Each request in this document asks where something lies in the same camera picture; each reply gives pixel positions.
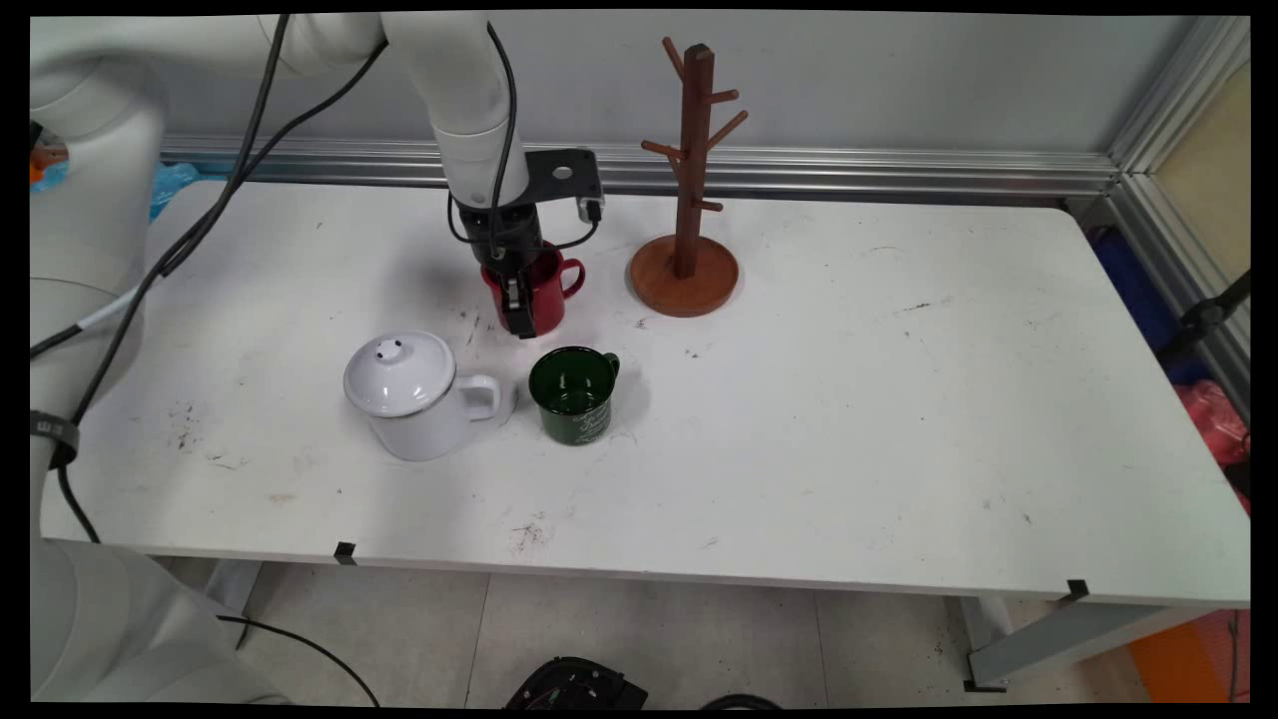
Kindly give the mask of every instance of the white table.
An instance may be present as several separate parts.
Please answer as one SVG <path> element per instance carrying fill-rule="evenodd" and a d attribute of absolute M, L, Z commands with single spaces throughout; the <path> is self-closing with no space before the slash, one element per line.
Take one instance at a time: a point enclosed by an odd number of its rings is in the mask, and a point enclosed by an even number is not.
<path fill-rule="evenodd" d="M 148 257 L 220 188 L 183 190 Z M 1249 520 L 1068 215 L 727 201 L 703 231 L 736 254 L 737 290 L 680 319 L 625 280 L 674 198 L 613 195 L 569 252 L 588 276 L 564 323 L 519 340 L 443 197 L 244 185 L 152 291 L 142 350 L 88 415 L 72 480 L 104 541 L 967 598 L 1085 582 L 1074 616 L 989 628 L 980 685 L 1250 604 Z M 566 201 L 542 226 L 584 227 Z M 341 377 L 395 328 L 520 386 L 514 415 L 442 460 L 387 455 Z M 565 344 L 621 356 L 613 425 L 588 447 L 547 438 L 527 396 Z M 55 485 L 43 531 L 79 538 Z"/>

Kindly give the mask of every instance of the floor tile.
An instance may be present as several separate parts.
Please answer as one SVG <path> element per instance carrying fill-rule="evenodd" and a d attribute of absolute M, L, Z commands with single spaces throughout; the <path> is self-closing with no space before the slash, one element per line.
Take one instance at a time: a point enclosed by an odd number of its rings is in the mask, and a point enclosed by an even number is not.
<path fill-rule="evenodd" d="M 1047 610 L 1033 604 L 1008 607 L 1013 624 Z M 817 607 L 831 706 L 1149 701 L 1126 647 L 1016 681 L 1006 695 L 967 693 L 969 645 L 957 600 L 817 593 Z"/>
<path fill-rule="evenodd" d="M 813 594 L 634 580 L 495 575 L 468 708 L 500 708 L 543 663 L 580 656 L 648 691 L 644 709 L 727 693 L 826 705 Z"/>
<path fill-rule="evenodd" d="M 337 655 L 382 706 L 460 708 L 487 584 L 477 573 L 267 563 L 245 614 Z M 249 630 L 240 656 L 295 702 L 368 705 L 345 672 L 290 639 Z"/>

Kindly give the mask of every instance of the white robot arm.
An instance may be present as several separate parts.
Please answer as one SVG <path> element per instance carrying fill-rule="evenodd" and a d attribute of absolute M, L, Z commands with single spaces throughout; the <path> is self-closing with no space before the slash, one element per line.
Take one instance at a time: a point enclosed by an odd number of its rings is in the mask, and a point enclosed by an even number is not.
<path fill-rule="evenodd" d="M 69 151 L 66 179 L 31 195 L 32 342 L 128 291 L 142 273 L 165 97 L 139 57 L 261 73 L 277 22 L 279 15 L 32 19 L 31 119 Z M 477 11 L 294 15 L 276 74 L 328 72 L 364 60 L 385 40 L 395 46 L 426 100 L 475 257 L 509 277 L 515 315 L 529 312 L 520 303 L 523 272 L 535 257 L 530 248 L 542 245 L 533 203 L 588 194 L 597 223 L 602 192 L 593 155 L 583 151 L 576 152 L 584 160 L 571 161 L 588 161 L 583 181 L 592 184 L 578 186 L 589 190 L 535 189 L 534 153 L 525 156 L 514 135 L 493 202 L 512 117 L 509 68 L 487 28 Z M 567 151 L 552 152 L 561 155 L 541 165 L 565 161 Z M 521 212 L 495 222 L 497 208 L 507 207 Z M 530 326 L 530 314 L 527 319 Z M 138 324 L 130 335 L 139 335 Z M 114 329 L 106 322 L 33 359 L 31 409 L 70 416 Z M 119 365 L 127 367 L 128 352 L 127 344 Z M 157 564 L 128 550 L 41 538 L 40 501 L 54 450 L 54 441 L 31 438 L 32 699 L 281 700 L 236 659 L 203 598 Z"/>

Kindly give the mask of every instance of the wooden base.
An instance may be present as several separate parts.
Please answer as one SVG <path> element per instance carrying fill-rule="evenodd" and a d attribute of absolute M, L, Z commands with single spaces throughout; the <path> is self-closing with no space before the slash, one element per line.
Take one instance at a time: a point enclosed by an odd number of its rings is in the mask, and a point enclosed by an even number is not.
<path fill-rule="evenodd" d="M 672 317 L 697 317 L 718 309 L 736 286 L 736 257 L 727 246 L 702 236 L 697 244 L 697 272 L 679 278 L 674 272 L 675 235 L 644 244 L 630 261 L 630 281 L 644 304 Z"/>

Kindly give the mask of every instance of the lid knob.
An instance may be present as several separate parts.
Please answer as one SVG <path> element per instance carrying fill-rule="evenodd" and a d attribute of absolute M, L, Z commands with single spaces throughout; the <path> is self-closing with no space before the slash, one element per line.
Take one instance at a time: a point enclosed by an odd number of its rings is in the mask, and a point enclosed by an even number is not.
<path fill-rule="evenodd" d="M 404 342 L 397 338 L 383 338 L 377 342 L 377 361 L 382 365 L 392 365 L 404 352 Z"/>

